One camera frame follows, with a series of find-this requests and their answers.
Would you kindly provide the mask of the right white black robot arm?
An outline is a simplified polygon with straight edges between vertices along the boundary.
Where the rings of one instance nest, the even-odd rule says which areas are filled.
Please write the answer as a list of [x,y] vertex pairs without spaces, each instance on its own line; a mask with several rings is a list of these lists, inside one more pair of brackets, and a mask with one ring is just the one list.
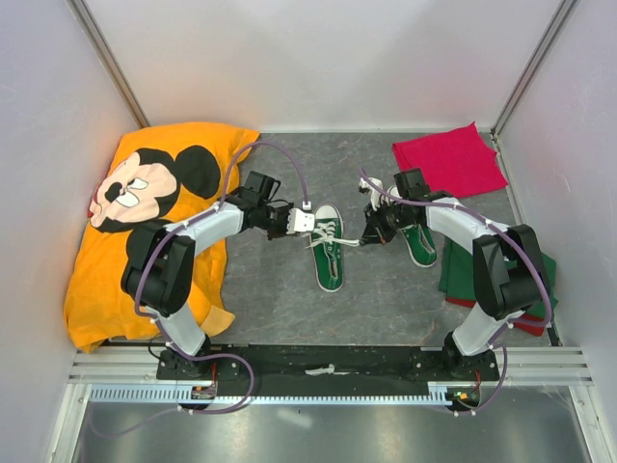
[[397,231],[418,225],[472,257],[475,305],[444,340],[441,364],[448,377],[466,378],[476,368],[475,356],[492,349],[510,326],[552,323],[550,278],[534,229],[493,221],[449,193],[431,190],[419,169],[400,172],[394,181],[397,195],[361,170],[359,189],[372,195],[362,245],[386,244]]

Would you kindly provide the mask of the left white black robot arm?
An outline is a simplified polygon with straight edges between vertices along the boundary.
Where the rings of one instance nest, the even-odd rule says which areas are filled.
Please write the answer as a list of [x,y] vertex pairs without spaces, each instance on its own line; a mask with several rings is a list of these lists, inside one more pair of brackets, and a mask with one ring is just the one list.
[[179,354],[178,368],[191,379],[204,378],[212,365],[209,338],[188,304],[195,259],[247,229],[262,229],[270,239],[285,236],[293,204],[276,204],[280,186],[252,171],[223,202],[183,222],[146,222],[127,239],[121,290],[133,299],[136,314],[148,317],[164,334]]

